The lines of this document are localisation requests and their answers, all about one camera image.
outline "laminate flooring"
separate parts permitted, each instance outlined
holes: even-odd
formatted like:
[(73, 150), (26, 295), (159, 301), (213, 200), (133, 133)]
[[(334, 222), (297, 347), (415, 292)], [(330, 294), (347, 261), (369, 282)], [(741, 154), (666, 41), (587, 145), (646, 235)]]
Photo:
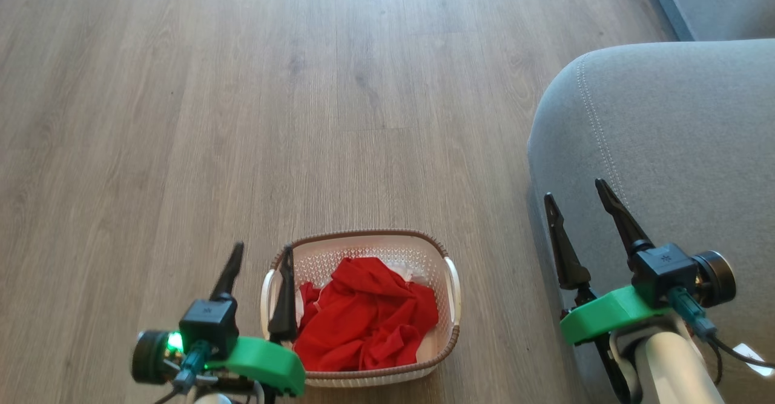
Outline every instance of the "laminate flooring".
[(583, 402), (526, 142), (570, 60), (666, 40), (648, 0), (0, 0), (0, 402), (152, 402), (137, 332), (236, 239), (259, 335), (283, 244), (373, 227), (448, 247), (460, 341), (423, 380), (299, 402)]

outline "brown basket rim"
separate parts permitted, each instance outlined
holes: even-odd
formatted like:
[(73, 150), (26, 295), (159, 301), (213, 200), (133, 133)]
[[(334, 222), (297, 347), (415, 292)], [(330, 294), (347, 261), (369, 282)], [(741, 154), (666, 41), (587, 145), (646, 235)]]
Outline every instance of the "brown basket rim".
[[(415, 236), (430, 243), (442, 257), (449, 257), (446, 252), (446, 248), (438, 241), (438, 239), (430, 236), (427, 233), (418, 230), (404, 230), (404, 228), (377, 228), (376, 230), (345, 230), (333, 233), (326, 233), (322, 235), (307, 236), (301, 239), (297, 239), (291, 243), (291, 247), (299, 247), (306, 243), (318, 242), (321, 240), (340, 239), (344, 237), (357, 237), (357, 236)], [(280, 250), (274, 258), (272, 263), (272, 269), (277, 271), (282, 260), (283, 250)], [(460, 335), (460, 325), (455, 325), (452, 328), (452, 335), (449, 337), (449, 341), (444, 346), (444, 349), (437, 354), (431, 360), (423, 363), (415, 363), (414, 365), (397, 366), (395, 368), (374, 369), (372, 371), (349, 371), (349, 372), (321, 372), (321, 371), (308, 371), (307, 379), (311, 380), (352, 380), (352, 379), (373, 379), (374, 377), (386, 377), (396, 376), (397, 374), (406, 374), (407, 372), (421, 371), (423, 369), (432, 368), (435, 365), (441, 363), (446, 359), (455, 348), (457, 344), (457, 338)]]

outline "green bracket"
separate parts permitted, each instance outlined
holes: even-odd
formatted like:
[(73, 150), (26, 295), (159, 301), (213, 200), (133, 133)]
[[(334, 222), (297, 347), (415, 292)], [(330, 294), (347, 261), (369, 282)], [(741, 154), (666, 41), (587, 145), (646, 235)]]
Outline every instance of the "green bracket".
[(304, 395), (307, 374), (295, 352), (257, 337), (241, 336), (232, 354), (221, 362), (208, 362), (208, 369), (226, 368), (288, 395)]
[(559, 322), (565, 341), (571, 345), (593, 340), (601, 334), (636, 322), (665, 315), (670, 308), (648, 307), (633, 286), (610, 291), (595, 301), (574, 308)]

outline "gray sofa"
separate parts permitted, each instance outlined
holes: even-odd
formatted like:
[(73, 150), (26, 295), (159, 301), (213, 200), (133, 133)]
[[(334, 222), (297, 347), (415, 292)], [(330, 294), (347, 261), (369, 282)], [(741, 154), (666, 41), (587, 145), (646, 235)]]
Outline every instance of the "gray sofa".
[[(593, 185), (603, 177), (656, 244), (725, 255), (737, 297), (709, 318), (722, 340), (775, 360), (775, 39), (581, 56), (543, 95), (528, 154), (535, 200), (543, 209), (543, 194), (554, 194), (594, 288), (631, 276)], [(593, 345), (578, 347), (576, 361), (590, 402), (616, 402)], [(728, 403), (772, 402), (775, 377), (725, 357), (719, 389)]]
[(775, 0), (659, 0), (682, 41), (775, 38)]

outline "laundry basket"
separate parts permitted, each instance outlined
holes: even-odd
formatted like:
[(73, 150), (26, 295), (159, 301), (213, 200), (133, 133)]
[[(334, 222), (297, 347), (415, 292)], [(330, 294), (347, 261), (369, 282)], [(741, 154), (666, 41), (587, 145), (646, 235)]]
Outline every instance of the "laundry basket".
[[(417, 363), (395, 368), (351, 372), (307, 372), (306, 384), (316, 387), (356, 388), (390, 385), (430, 374), (457, 343), (460, 333), (460, 280), (454, 263), (438, 241), (411, 230), (364, 230), (299, 239), (294, 249), (296, 289), (304, 282), (322, 287), (344, 257), (379, 257), (424, 275), (435, 292), (437, 326), (426, 334), (417, 351)], [(277, 305), (282, 276), (277, 271), (282, 252), (266, 274), (261, 289), (261, 327), (269, 338), (269, 318)]]

